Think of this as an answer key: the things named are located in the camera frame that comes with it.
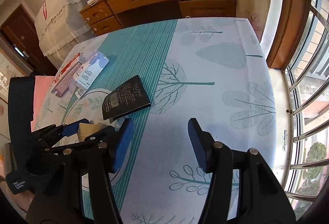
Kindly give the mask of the white lace-covered cabinet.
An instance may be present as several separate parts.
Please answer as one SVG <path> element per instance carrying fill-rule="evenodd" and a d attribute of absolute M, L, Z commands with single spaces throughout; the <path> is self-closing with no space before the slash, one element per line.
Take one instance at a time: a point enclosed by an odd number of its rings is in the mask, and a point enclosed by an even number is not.
<path fill-rule="evenodd" d="M 35 20 L 39 47 L 55 67 L 60 67 L 75 45 L 94 38 L 80 14 L 88 0 L 45 0 Z"/>

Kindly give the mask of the dark wooden door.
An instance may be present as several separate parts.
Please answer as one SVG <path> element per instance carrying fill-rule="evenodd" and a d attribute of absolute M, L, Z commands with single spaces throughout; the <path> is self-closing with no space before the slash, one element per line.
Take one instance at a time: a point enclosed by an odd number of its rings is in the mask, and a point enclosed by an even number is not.
<path fill-rule="evenodd" d="M 12 46 L 23 54 L 23 59 L 37 74 L 54 76 L 57 73 L 57 68 L 44 56 L 34 21 L 22 5 L 1 24 L 1 32 Z"/>

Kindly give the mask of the black small box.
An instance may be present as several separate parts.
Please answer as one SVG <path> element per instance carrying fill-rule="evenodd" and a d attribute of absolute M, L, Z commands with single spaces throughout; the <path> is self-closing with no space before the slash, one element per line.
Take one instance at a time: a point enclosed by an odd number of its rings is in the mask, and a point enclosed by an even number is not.
<path fill-rule="evenodd" d="M 138 75 L 132 77 L 108 94 L 102 104 L 103 120 L 110 123 L 151 106 Z"/>

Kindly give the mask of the tree-print tablecloth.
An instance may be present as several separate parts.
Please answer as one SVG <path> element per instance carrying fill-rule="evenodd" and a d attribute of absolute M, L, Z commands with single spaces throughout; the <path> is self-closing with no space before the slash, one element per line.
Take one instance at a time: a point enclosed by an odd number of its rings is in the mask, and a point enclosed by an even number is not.
<path fill-rule="evenodd" d="M 211 176 L 198 165 L 187 125 L 232 149 L 256 148 L 274 162 L 276 109 L 266 61 L 247 19 L 194 18 L 121 29 L 73 47 L 109 63 L 81 98 L 48 93 L 34 129 L 87 118 L 103 121 L 104 98 L 139 76 L 151 106 L 131 114 L 134 135 L 111 177 L 124 223 L 197 223 Z"/>

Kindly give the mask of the pink strawberry box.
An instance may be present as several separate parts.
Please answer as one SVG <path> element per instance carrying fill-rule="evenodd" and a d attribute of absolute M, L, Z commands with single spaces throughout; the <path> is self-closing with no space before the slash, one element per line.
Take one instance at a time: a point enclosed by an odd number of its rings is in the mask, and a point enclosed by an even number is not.
<path fill-rule="evenodd" d="M 73 76 L 81 65 L 81 54 L 77 53 L 53 79 L 51 93 L 61 98 L 69 90 Z"/>

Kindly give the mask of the purple white carton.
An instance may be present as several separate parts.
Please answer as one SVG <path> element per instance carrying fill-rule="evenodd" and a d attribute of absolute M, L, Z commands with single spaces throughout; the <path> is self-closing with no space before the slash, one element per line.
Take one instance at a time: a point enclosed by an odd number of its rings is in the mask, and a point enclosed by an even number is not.
<path fill-rule="evenodd" d="M 109 59 L 102 52 L 95 51 L 79 67 L 73 76 L 75 86 L 78 88 L 75 95 L 78 98 L 81 98 L 88 91 L 94 80 L 108 63 Z"/>

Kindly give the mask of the window metal grille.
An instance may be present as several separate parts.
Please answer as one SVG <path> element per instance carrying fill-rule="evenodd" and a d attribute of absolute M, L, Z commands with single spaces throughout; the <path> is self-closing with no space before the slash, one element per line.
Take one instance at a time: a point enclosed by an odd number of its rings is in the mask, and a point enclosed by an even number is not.
<path fill-rule="evenodd" d="M 301 218 L 328 180 L 328 0 L 311 0 L 285 76 L 293 121 L 285 191 L 295 216 Z"/>

